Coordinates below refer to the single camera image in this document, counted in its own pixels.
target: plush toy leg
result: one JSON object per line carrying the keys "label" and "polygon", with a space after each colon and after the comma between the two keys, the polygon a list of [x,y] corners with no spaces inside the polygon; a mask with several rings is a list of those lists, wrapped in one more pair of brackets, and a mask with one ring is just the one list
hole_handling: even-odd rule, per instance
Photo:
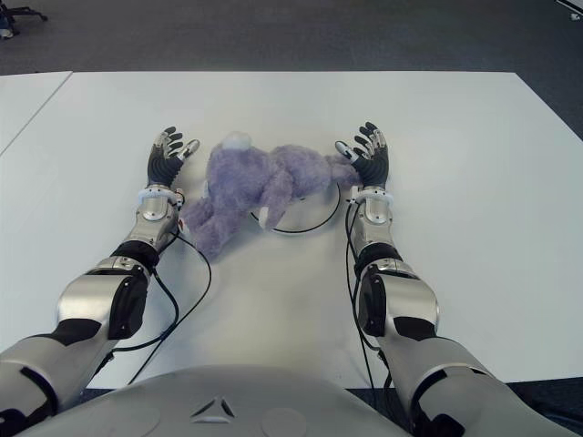
{"label": "plush toy leg", "polygon": [[212,203],[209,198],[201,198],[196,202],[187,203],[180,211],[180,222],[186,225],[188,231],[194,232],[212,215]]}
{"label": "plush toy leg", "polygon": [[208,259],[215,258],[225,243],[239,230],[245,216],[246,214],[237,211],[215,212],[204,225],[191,232],[195,246]]}
{"label": "plush toy leg", "polygon": [[280,221],[292,200],[293,179],[289,173],[280,171],[267,183],[261,195],[259,224],[264,229],[273,229]]}
{"label": "plush toy leg", "polygon": [[349,188],[353,185],[361,185],[361,179],[350,161],[345,157],[328,156],[326,161],[330,164],[332,171],[332,181],[340,185],[341,188]]}

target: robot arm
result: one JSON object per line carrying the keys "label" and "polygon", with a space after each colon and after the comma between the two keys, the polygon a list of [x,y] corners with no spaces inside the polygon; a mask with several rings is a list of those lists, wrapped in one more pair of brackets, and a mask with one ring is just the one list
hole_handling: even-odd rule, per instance
{"label": "robot arm", "polygon": [[575,435],[529,409],[459,343],[438,337],[437,299],[407,265],[391,236],[388,155],[382,132],[361,127],[363,148],[337,142],[363,180],[348,237],[355,258],[358,323],[374,336],[414,435]]}
{"label": "robot arm", "polygon": [[70,406],[117,342],[139,330],[150,273],[177,228],[184,199],[170,187],[199,146],[198,140],[184,145],[175,132],[166,129],[152,147],[134,228],[111,256],[66,287],[56,329],[0,354],[0,435]]}

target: white table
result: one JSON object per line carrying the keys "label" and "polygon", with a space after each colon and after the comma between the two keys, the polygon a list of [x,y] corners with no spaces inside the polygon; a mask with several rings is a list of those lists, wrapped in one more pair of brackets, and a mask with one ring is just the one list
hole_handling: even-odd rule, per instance
{"label": "white table", "polygon": [[[201,192],[229,131],[269,149],[334,153],[371,120],[390,141],[394,239],[434,288],[439,333],[504,381],[583,374],[583,144],[514,74],[74,74],[0,159],[0,347],[51,331],[56,300],[133,225],[149,146],[166,126],[202,147],[178,185]],[[249,220],[213,265],[207,300],[144,377],[261,363],[366,387],[344,277],[343,217],[305,238]],[[206,270],[176,244],[159,271],[187,308]],[[142,330],[171,320],[152,285]],[[119,354],[95,387],[127,382],[148,351]],[[371,359],[376,383],[385,375]]]}
{"label": "white table", "polygon": [[0,155],[70,75],[0,76]]}

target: floor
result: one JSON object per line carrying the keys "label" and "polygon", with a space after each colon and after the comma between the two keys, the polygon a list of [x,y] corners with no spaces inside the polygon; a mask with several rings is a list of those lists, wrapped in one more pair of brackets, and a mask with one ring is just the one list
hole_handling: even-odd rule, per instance
{"label": "floor", "polygon": [[553,0],[5,0],[0,75],[56,70],[517,72],[583,137],[583,20]]}

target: fluffy fur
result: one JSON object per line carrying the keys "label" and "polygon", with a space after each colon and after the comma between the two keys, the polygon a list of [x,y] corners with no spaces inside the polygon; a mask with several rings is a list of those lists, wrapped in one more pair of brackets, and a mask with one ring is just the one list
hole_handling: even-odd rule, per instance
{"label": "fluffy fur", "polygon": [[273,229],[290,202],[338,183],[360,183],[348,159],[323,157],[300,146],[276,147],[268,153],[251,138],[233,132],[211,152],[207,165],[208,196],[186,205],[181,226],[188,228],[198,250],[216,257],[237,232],[249,211],[260,208],[260,224]]}

